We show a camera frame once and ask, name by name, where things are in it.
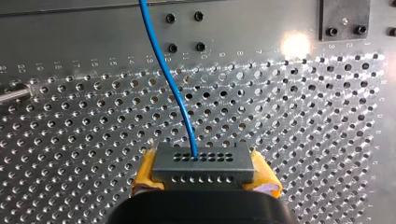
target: perforated metal panel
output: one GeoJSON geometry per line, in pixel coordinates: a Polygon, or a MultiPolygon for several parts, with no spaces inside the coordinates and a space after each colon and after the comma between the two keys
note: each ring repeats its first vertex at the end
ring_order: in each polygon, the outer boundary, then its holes
{"type": "MultiPolygon", "coordinates": [[[[179,45],[166,58],[198,145],[259,150],[301,223],[389,223],[394,187],[381,174],[395,169],[396,107],[382,102],[394,92],[394,47],[379,21],[392,8],[372,3],[369,39],[328,44],[317,41],[316,1],[243,2],[151,11],[163,48],[179,45]],[[303,59],[285,57],[290,34],[308,40],[303,59]]],[[[3,17],[0,27],[1,89],[34,91],[0,106],[0,222],[105,223],[150,139],[189,145],[138,8],[3,17]]]]}

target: metal rod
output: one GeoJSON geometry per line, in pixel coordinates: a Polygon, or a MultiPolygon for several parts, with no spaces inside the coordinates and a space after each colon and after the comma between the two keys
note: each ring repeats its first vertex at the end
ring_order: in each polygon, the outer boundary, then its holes
{"type": "Polygon", "coordinates": [[[16,100],[24,96],[30,96],[29,89],[23,89],[19,91],[12,91],[3,95],[0,95],[0,105],[11,100],[16,100]]]}

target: blue cable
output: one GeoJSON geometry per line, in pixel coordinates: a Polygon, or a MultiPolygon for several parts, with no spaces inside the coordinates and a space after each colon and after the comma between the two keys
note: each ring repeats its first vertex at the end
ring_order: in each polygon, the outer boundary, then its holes
{"type": "Polygon", "coordinates": [[[178,106],[180,107],[181,115],[183,116],[184,123],[186,124],[187,133],[190,138],[190,146],[191,146],[191,154],[193,157],[198,156],[198,148],[195,142],[194,130],[192,129],[191,122],[189,119],[189,115],[187,113],[186,106],[184,106],[183,98],[180,96],[180,92],[178,91],[177,84],[175,83],[168,65],[165,62],[165,58],[163,57],[160,44],[158,43],[157,37],[154,32],[154,28],[152,26],[151,19],[149,18],[149,9],[146,0],[139,0],[140,10],[142,11],[143,21],[146,26],[146,30],[148,32],[148,38],[151,42],[151,46],[154,49],[155,56],[157,57],[158,63],[160,64],[161,69],[163,70],[163,74],[165,75],[166,80],[168,81],[169,87],[172,90],[172,93],[175,95],[178,106]]]}

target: metal plate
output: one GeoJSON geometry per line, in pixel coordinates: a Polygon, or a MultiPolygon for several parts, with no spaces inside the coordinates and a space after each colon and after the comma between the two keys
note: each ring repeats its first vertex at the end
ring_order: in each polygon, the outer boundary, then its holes
{"type": "Polygon", "coordinates": [[[254,168],[248,146],[199,147],[193,158],[189,147],[160,143],[152,178],[167,189],[242,189],[253,182],[254,168]]]}
{"type": "MultiPolygon", "coordinates": [[[[366,40],[331,44],[316,41],[314,0],[151,10],[163,49],[179,46],[166,58],[199,146],[262,152],[301,223],[396,219],[396,11],[387,1],[371,10],[366,40]]],[[[1,222],[104,223],[150,138],[188,146],[138,8],[3,17],[0,27],[1,90],[19,81],[36,96],[0,106],[1,222]]]]}
{"type": "Polygon", "coordinates": [[[366,38],[369,21],[370,0],[320,0],[320,40],[366,38]]]}

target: screw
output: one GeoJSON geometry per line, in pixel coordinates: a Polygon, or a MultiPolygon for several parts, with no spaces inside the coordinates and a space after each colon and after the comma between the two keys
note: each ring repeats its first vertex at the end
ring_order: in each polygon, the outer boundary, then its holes
{"type": "Polygon", "coordinates": [[[195,12],[194,18],[196,21],[203,21],[204,20],[204,13],[201,11],[195,12]]]}
{"type": "Polygon", "coordinates": [[[338,35],[338,29],[335,28],[335,27],[330,27],[329,29],[327,29],[326,35],[337,36],[338,35]]]}
{"type": "Polygon", "coordinates": [[[169,47],[168,47],[168,50],[169,50],[169,52],[171,52],[171,53],[176,53],[176,52],[177,52],[177,49],[178,49],[178,47],[177,47],[176,44],[170,44],[169,47]]]}
{"type": "Polygon", "coordinates": [[[347,25],[349,23],[349,19],[348,18],[343,18],[343,24],[347,25]]]}
{"type": "Polygon", "coordinates": [[[196,46],[196,49],[198,50],[198,51],[204,51],[205,49],[206,49],[206,45],[204,44],[204,43],[202,43],[202,42],[199,42],[198,44],[197,44],[197,46],[196,46]]]}
{"type": "Polygon", "coordinates": [[[365,34],[367,34],[367,26],[365,26],[365,25],[358,25],[358,26],[355,28],[355,34],[356,34],[356,35],[365,35],[365,34]]]}
{"type": "Polygon", "coordinates": [[[176,21],[176,17],[173,13],[169,13],[168,15],[166,15],[166,22],[175,23],[175,21],[176,21]]]}

